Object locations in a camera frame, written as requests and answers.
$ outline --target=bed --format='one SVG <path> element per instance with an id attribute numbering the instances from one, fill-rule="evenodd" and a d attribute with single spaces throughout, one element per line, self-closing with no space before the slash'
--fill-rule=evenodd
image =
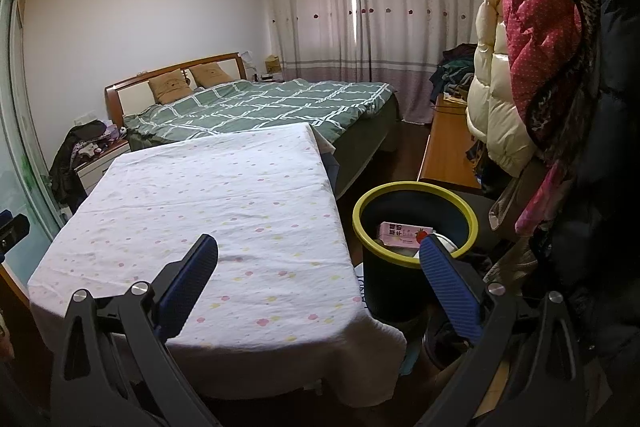
<path id="1" fill-rule="evenodd" d="M 197 90 L 167 106 L 155 104 L 150 78 L 180 69 L 195 87 L 189 68 L 210 62 L 236 82 Z M 238 53 L 200 58 L 106 87 L 111 120 L 127 127 L 131 150 L 193 139 L 306 121 L 335 147 L 339 163 L 335 195 L 339 198 L 367 166 L 374 153 L 395 148 L 398 102 L 387 84 L 344 82 L 284 83 L 246 80 Z"/>
<path id="2" fill-rule="evenodd" d="M 208 233 L 218 266 L 167 343 L 196 391 L 256 398 L 324 379 L 352 407 L 389 399 L 406 342 L 362 302 L 322 144 L 294 123 L 116 158 L 28 283 L 47 346 L 76 290 L 124 293 Z"/>

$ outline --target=hanging clothes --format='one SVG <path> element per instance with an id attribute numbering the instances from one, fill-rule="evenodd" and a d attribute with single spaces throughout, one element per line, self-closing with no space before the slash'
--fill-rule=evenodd
<path id="1" fill-rule="evenodd" d="M 536 148 L 511 94 L 502 0 L 482 0 L 476 18 L 478 48 L 467 98 L 466 125 L 486 143 L 489 158 L 517 178 Z"/>
<path id="2" fill-rule="evenodd" d="M 521 237 L 531 236 L 533 230 L 518 230 L 516 224 L 522 219 L 523 210 L 526 210 L 536 192 L 540 190 L 546 171 L 541 160 L 532 158 L 520 177 L 512 178 L 492 205 L 489 210 L 489 225 L 499 237 L 516 243 Z"/>
<path id="3" fill-rule="evenodd" d="M 599 0 L 503 0 L 511 89 L 549 165 L 572 163 L 588 130 Z"/>
<path id="4" fill-rule="evenodd" d="M 555 274 L 614 392 L 640 373 L 640 0 L 602 0 L 600 85 L 576 179 L 535 254 Z"/>

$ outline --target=bedside table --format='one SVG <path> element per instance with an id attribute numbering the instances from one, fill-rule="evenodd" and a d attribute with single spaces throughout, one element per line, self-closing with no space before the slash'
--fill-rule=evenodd
<path id="1" fill-rule="evenodd" d="M 95 185 L 102 179 L 114 159 L 130 150 L 129 142 L 125 139 L 119 139 L 95 158 L 76 167 L 76 174 L 78 174 L 87 196 L 94 190 Z"/>

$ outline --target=tan pillow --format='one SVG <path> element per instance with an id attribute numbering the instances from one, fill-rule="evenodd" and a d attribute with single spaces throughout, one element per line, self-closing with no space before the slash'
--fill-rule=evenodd
<path id="1" fill-rule="evenodd" d="M 164 105 L 180 100 L 185 96 L 193 94 L 191 87 L 182 74 L 182 71 L 175 70 L 169 73 L 155 76 L 149 80 L 149 87 L 154 94 L 156 102 Z"/>
<path id="2" fill-rule="evenodd" d="M 228 82 L 235 81 L 232 76 L 229 76 L 224 71 L 222 71 L 222 68 L 218 65 L 217 62 L 200 64 L 199 66 L 189 68 L 189 70 L 193 74 L 193 78 L 195 78 L 196 84 L 198 84 L 200 87 L 214 87 L 219 86 L 220 84 L 226 84 Z"/>

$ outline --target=black jacket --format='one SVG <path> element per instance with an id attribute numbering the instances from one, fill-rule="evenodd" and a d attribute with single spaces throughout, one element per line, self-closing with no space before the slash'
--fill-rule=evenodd
<path id="1" fill-rule="evenodd" d="M 640 0 L 601 0 L 598 100 L 547 262 L 613 390 L 640 369 Z"/>
<path id="2" fill-rule="evenodd" d="M 86 193 L 80 179 L 70 164 L 74 145 L 81 141 L 99 138 L 104 134 L 105 129 L 105 124 L 99 120 L 72 127 L 66 134 L 66 138 L 58 149 L 49 169 L 53 195 L 59 203 L 68 204 L 72 212 L 75 212 L 80 203 L 86 199 Z"/>

